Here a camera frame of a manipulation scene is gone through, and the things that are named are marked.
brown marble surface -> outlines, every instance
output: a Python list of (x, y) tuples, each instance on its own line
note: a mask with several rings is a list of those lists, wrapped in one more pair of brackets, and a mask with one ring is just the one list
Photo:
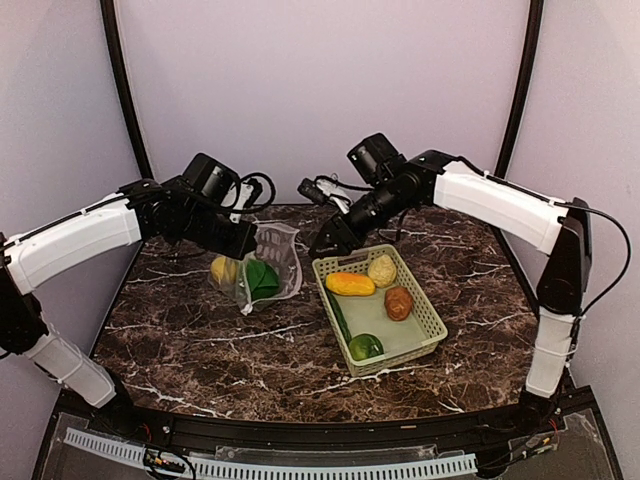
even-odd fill
[[(445, 322), (436, 351), (362, 379), (349, 375), (306, 255), (332, 213), (273, 207), (262, 221), (300, 229), (304, 282), (294, 298), (243, 316), (207, 282), (215, 256), (161, 240), (142, 250), (95, 358), (137, 405), (287, 422), (400, 420), (517, 401), (536, 320), (488, 227), (440, 209), (407, 216), (396, 248)], [(370, 243), (380, 240), (375, 234)]]

green leaf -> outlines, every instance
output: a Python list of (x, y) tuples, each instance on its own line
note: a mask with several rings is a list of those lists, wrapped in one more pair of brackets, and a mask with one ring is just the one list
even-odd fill
[(253, 291), (260, 285), (265, 271), (267, 270), (267, 264), (260, 260), (249, 260), (247, 263), (247, 283), (249, 284), (249, 291)]
[(270, 298), (280, 291), (280, 279), (271, 265), (260, 260), (247, 263), (247, 283), (252, 300)]

white wall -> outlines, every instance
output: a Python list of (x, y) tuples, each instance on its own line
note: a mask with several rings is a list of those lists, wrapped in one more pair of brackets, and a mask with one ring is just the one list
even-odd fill
[(498, 156), (529, 2), (117, 2), (133, 95), (160, 179), (204, 151), (272, 175), (359, 181), (345, 154), (382, 131), (485, 168)]
[[(0, 2), (0, 230), (25, 231), (137, 178), (98, 1)], [(88, 351), (131, 251), (38, 292), (47, 319)], [(58, 388), (23, 358), (0, 362), (0, 478), (31, 471)]]
[[(509, 179), (605, 210), (640, 246), (640, 6), (633, 0), (546, 2), (520, 138)], [(624, 244), (593, 220), (588, 298), (619, 272)], [(538, 279), (543, 259), (515, 244)], [(573, 372), (591, 384), (627, 479), (640, 479), (640, 274), (634, 261), (619, 288), (584, 322)]]

toy fruit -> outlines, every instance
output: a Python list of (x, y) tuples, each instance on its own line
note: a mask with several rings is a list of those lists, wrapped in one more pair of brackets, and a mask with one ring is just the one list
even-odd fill
[(333, 311), (333, 316), (336, 317), (336, 322), (338, 322), (338, 327), (340, 327), (340, 331), (342, 332), (342, 337), (347, 345), (351, 341), (351, 332), (349, 331), (349, 326), (347, 325), (347, 321), (344, 318), (344, 314), (342, 313), (342, 308), (340, 308), (340, 304), (336, 300), (336, 297), (333, 296), (328, 289), (325, 290), (327, 294), (327, 298), (329, 299), (329, 304), (331, 305), (331, 310)]
[(394, 322), (401, 322), (409, 316), (413, 308), (413, 298), (404, 287), (393, 287), (384, 295), (384, 308)]
[(384, 348), (378, 337), (362, 333), (349, 342), (349, 353), (354, 360), (359, 361), (384, 354)]
[(220, 255), (211, 262), (211, 276), (218, 285), (233, 285), (236, 283), (236, 275), (238, 273), (236, 263), (235, 260), (227, 258), (224, 255)]
[(398, 269), (396, 268), (396, 264), (393, 263), (393, 260), (391, 260), (391, 257), (385, 253), (371, 262), (367, 273), (376, 287), (385, 288), (391, 285), (396, 279)]
[(336, 272), (327, 275), (326, 285), (338, 295), (361, 296), (373, 295), (376, 286), (366, 275), (359, 273)]
[(246, 272), (251, 300), (271, 298), (280, 291), (278, 274), (268, 263), (251, 259)]

yellow lemon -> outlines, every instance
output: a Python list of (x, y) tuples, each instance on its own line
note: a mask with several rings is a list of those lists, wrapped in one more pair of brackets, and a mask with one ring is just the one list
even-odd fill
[(221, 255), (211, 262), (211, 276), (218, 284), (236, 283), (237, 273), (238, 267), (235, 260)]

